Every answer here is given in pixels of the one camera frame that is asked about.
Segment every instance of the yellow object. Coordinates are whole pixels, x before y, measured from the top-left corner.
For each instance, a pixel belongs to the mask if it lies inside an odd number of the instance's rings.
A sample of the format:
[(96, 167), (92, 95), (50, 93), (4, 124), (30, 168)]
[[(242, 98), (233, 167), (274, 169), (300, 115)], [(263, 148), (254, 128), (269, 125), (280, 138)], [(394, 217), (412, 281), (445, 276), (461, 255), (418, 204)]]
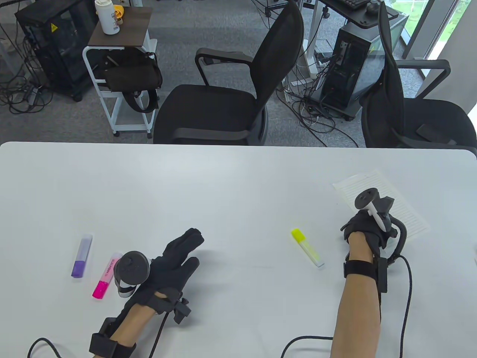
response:
[(317, 267), (322, 267), (325, 264), (320, 258), (320, 255), (318, 255), (318, 253), (311, 247), (311, 245), (306, 240), (305, 235), (303, 235), (303, 233), (299, 229), (292, 230), (291, 235)]
[(124, 6), (122, 5), (115, 5), (114, 6), (114, 13), (116, 14), (116, 18), (119, 20), (124, 15)]

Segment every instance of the forearm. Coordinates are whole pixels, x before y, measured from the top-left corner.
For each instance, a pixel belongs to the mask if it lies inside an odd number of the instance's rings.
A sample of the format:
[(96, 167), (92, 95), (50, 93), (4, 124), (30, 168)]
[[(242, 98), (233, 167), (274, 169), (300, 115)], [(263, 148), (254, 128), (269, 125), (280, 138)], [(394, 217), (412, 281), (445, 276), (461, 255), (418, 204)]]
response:
[[(349, 237), (350, 260), (373, 261), (364, 234)], [(380, 313), (376, 281), (350, 274), (346, 277), (331, 349), (332, 358), (374, 358), (378, 348)]]
[[(166, 298), (165, 295), (156, 292), (159, 298)], [(144, 328), (154, 317), (155, 310), (147, 306), (134, 305), (128, 312), (124, 321), (120, 324), (118, 329), (110, 337), (111, 340), (118, 342), (125, 347), (132, 347), (141, 336)]]

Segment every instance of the white cart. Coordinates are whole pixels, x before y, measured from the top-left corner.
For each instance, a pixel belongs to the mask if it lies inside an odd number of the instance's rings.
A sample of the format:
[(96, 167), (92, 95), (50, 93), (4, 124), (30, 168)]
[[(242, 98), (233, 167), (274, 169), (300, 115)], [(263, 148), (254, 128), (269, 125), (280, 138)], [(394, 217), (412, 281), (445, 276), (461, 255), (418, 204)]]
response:
[[(91, 35), (88, 46), (83, 49), (83, 60), (88, 73), (93, 82), (94, 88), (99, 96), (104, 113), (108, 118), (113, 135), (118, 137), (121, 131), (145, 131), (148, 138), (152, 138), (151, 129), (157, 115), (155, 109), (152, 113), (139, 113), (134, 111), (124, 100), (121, 92), (112, 92), (106, 86), (104, 79), (96, 79), (93, 68), (87, 58), (90, 50), (124, 50), (125, 47), (137, 47), (144, 52), (156, 52), (157, 40), (149, 38), (149, 21), (151, 20), (152, 8), (148, 7), (125, 7), (123, 24), (120, 31), (115, 35), (106, 35), (98, 22)], [(105, 98), (116, 98), (113, 111), (109, 110), (104, 101)], [(147, 103), (147, 91), (143, 91), (136, 99), (139, 107), (144, 108), (143, 100)]]

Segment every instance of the chair seat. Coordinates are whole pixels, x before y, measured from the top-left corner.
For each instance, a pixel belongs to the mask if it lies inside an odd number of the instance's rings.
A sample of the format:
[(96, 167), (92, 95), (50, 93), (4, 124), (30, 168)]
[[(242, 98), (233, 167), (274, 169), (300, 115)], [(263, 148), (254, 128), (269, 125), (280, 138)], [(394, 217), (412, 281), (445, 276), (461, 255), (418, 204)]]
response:
[[(249, 130), (255, 120), (256, 100), (231, 88), (182, 84), (162, 104), (154, 124), (155, 144), (215, 144), (204, 140), (177, 139), (178, 128), (227, 132)], [(245, 144), (235, 141), (227, 144)]]
[(460, 146), (477, 147), (474, 126), (462, 108), (454, 103), (434, 99), (404, 99), (404, 136), (426, 141), (416, 133), (423, 124), (453, 139)]

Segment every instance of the computer mouse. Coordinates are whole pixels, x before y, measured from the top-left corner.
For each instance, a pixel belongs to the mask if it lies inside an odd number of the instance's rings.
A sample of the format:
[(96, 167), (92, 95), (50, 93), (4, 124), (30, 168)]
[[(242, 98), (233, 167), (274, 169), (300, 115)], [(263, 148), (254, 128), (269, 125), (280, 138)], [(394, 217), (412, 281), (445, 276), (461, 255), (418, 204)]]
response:
[(379, 13), (379, 7), (381, 6), (378, 2), (370, 2), (366, 5), (366, 13), (368, 15), (376, 16)]

